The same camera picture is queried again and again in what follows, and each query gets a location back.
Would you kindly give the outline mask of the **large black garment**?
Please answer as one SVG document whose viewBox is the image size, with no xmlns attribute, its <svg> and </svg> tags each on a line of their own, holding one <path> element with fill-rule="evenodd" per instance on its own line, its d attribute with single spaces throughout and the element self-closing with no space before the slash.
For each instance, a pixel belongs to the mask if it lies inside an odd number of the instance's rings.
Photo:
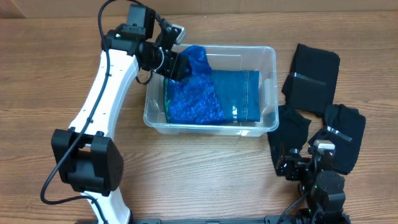
<svg viewBox="0 0 398 224">
<path fill-rule="evenodd" d="M 333 103 L 339 66 L 338 54 L 298 44 L 282 87 L 286 106 L 323 116 Z"/>
</svg>

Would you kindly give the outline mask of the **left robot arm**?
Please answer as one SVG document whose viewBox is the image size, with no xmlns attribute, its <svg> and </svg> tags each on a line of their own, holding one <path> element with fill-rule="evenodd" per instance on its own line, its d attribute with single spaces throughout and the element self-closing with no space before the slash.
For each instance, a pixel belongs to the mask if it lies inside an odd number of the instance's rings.
<svg viewBox="0 0 398 224">
<path fill-rule="evenodd" d="M 133 1 L 127 21 L 101 32 L 98 73 L 83 107 L 66 130 L 51 138 L 53 175 L 89 201 L 98 223 L 133 223 L 119 185 L 124 160 L 114 143 L 121 106 L 141 70 L 172 80 L 184 78 L 187 58 L 174 52 L 186 32 L 153 9 Z"/>
</svg>

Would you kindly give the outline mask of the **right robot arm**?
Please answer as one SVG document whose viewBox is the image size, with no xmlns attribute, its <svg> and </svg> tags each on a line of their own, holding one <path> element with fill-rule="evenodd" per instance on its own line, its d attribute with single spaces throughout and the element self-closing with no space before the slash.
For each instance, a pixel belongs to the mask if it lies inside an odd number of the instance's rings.
<svg viewBox="0 0 398 224">
<path fill-rule="evenodd" d="M 275 171 L 298 182 L 300 198 L 285 209 L 277 223 L 350 223 L 343 213 L 345 179 L 331 168 L 335 145 L 316 140 L 308 153 L 310 158 L 302 157 L 297 149 L 279 149 Z"/>
</svg>

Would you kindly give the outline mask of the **sparkly blue garment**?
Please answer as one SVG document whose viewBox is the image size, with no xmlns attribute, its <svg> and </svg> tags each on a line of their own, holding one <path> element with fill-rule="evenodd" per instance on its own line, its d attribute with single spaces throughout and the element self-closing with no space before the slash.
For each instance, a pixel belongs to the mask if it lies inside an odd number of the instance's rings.
<svg viewBox="0 0 398 224">
<path fill-rule="evenodd" d="M 164 80 L 164 111 L 168 123 L 218 125 L 226 116 L 216 95 L 206 50 L 192 45 L 180 53 L 188 59 L 181 81 Z"/>
</svg>

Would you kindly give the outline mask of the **clear plastic storage bin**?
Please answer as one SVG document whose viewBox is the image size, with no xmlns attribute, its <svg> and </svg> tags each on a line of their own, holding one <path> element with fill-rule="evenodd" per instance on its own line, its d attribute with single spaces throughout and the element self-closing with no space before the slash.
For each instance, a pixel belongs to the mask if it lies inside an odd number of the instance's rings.
<svg viewBox="0 0 398 224">
<path fill-rule="evenodd" d="M 204 45 L 211 68 L 215 70 L 259 71 L 259 122 L 226 125 L 169 124 L 164 112 L 163 77 L 154 75 L 147 84 L 143 120 L 162 134 L 200 133 L 259 137 L 279 125 L 276 54 L 272 47 L 247 45 Z"/>
</svg>

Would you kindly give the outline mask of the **blue denim jeans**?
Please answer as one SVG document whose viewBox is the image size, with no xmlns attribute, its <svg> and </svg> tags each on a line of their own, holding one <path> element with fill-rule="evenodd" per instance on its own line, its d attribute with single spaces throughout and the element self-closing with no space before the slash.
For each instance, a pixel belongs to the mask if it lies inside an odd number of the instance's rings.
<svg viewBox="0 0 398 224">
<path fill-rule="evenodd" d="M 258 70 L 212 70 L 225 123 L 260 122 Z"/>
</svg>

